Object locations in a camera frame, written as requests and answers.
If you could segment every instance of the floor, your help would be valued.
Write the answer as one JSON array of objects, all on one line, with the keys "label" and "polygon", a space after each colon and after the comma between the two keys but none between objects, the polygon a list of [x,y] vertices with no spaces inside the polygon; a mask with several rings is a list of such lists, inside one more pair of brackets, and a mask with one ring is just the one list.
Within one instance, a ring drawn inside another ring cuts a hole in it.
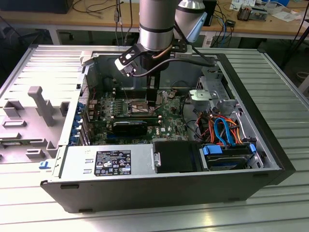
[{"label": "floor", "polygon": [[[19,42],[18,35],[12,29],[7,28],[6,39],[0,39],[0,85],[4,83],[6,78],[9,76],[13,68],[16,66],[23,53],[26,51],[28,44],[52,44],[48,36],[38,36],[38,37],[28,37],[25,38],[22,43]],[[18,34],[25,35],[28,33],[35,32],[33,29],[18,29]],[[74,35],[74,39],[70,40],[69,35],[61,35],[63,44],[71,45],[81,45],[81,44],[94,44],[94,45],[112,45],[116,44],[115,33],[114,32],[100,32],[94,31],[93,41],[89,41],[89,36],[87,31],[71,31]],[[240,38],[233,37],[231,42],[223,44],[223,47],[237,48],[239,46]],[[197,42],[195,42],[196,47],[201,47],[203,42],[203,37],[200,36]],[[260,42],[259,39],[244,38],[241,40],[241,48],[256,48],[257,44]],[[258,48],[264,49],[270,57],[280,65],[282,62],[282,57],[284,56],[286,50],[290,46],[289,40],[274,40],[267,39],[260,43]],[[309,73],[309,49],[307,45],[301,45],[299,50],[293,55],[293,58],[287,64],[284,69],[286,75],[293,81],[296,86],[299,86],[302,79],[298,78],[296,73],[307,72]]]}]

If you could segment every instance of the warning label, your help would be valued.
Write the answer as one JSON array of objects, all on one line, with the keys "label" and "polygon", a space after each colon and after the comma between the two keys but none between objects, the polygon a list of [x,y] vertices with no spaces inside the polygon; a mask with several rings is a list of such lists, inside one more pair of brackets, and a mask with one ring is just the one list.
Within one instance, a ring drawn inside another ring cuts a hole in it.
[{"label": "warning label", "polygon": [[98,151],[95,162],[95,175],[130,175],[131,150]]}]

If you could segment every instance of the blue latch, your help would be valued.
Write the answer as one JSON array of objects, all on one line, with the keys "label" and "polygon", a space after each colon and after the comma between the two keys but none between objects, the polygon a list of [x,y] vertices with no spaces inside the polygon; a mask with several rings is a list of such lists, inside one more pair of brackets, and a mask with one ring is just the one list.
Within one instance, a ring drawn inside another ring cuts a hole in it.
[{"label": "blue latch", "polygon": [[76,120],[76,121],[80,121],[81,119],[82,119],[82,117],[80,117],[79,115],[74,116],[74,120]]},{"label": "blue latch", "polygon": [[73,143],[77,143],[78,137],[70,136],[69,141],[70,141],[70,142],[73,142]]},{"label": "blue latch", "polygon": [[50,169],[52,168],[48,160],[40,162],[39,169]]},{"label": "blue latch", "polygon": [[250,144],[249,147],[250,147],[252,153],[256,152],[256,148],[255,148],[254,144]]},{"label": "blue latch", "polygon": [[204,155],[222,154],[222,149],[219,145],[207,145],[203,147]]},{"label": "blue latch", "polygon": [[203,147],[203,153],[204,153],[204,156],[205,155],[208,155],[208,149],[207,149],[207,147],[205,146],[205,147]]},{"label": "blue latch", "polygon": [[76,130],[76,129],[72,129],[71,130],[71,135],[75,135],[75,134],[77,134],[78,133],[78,130]]},{"label": "blue latch", "polygon": [[85,107],[84,104],[82,104],[80,102],[77,103],[77,108],[84,109],[84,107]]},{"label": "blue latch", "polygon": [[211,155],[222,154],[222,149],[219,145],[208,145],[207,148]]},{"label": "blue latch", "polygon": [[73,127],[74,127],[74,128],[79,127],[79,123],[78,123],[78,122],[76,122],[76,121],[73,121]]}]

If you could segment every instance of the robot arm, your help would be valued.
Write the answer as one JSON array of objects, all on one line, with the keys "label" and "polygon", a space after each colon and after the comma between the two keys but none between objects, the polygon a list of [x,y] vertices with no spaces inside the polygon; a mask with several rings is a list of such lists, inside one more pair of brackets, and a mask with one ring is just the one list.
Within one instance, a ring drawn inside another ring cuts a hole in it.
[{"label": "robot arm", "polygon": [[[172,51],[186,52],[186,42],[194,42],[206,18],[202,0],[140,0],[140,43],[134,45],[115,61],[117,68],[127,76],[136,72],[135,58],[147,71],[146,100],[155,106],[160,84],[160,72],[169,66],[166,62]],[[175,19],[183,35],[175,33]]]}]

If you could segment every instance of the wooden desk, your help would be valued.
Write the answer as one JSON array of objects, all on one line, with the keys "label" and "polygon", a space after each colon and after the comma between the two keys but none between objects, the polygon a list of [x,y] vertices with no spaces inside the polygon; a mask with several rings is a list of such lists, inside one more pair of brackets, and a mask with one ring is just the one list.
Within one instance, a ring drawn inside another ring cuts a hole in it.
[{"label": "wooden desk", "polygon": [[[100,3],[100,0],[86,0],[87,5]],[[236,26],[233,36],[238,37],[254,37],[254,38],[273,38],[273,39],[293,39],[299,28],[299,21],[284,22],[271,15],[267,16],[266,21],[248,21],[243,22],[237,20],[236,11],[228,11],[230,0],[221,0],[219,4],[223,13],[228,19],[236,21]],[[104,5],[95,6],[92,10],[101,9],[103,7],[114,5],[114,0],[108,0]],[[290,2],[288,7],[306,7],[307,2],[294,3]],[[75,6],[77,9],[84,11],[83,2]],[[29,12],[0,12],[0,15],[5,18],[12,26],[16,28],[36,28],[48,29],[51,33],[54,44],[61,44],[58,30],[101,30],[114,31],[115,22],[113,20],[114,7],[106,9],[102,12],[101,18],[77,12],[73,9],[67,14],[51,14],[51,13],[29,13]],[[122,18],[124,31],[127,31],[130,26],[130,11],[129,4],[121,4]],[[139,4],[132,4],[133,12],[133,28],[131,32],[138,32],[139,27]],[[203,27],[201,35],[205,35],[204,46],[209,43],[213,36],[218,35],[222,27],[216,19],[213,19],[210,27]]]}]

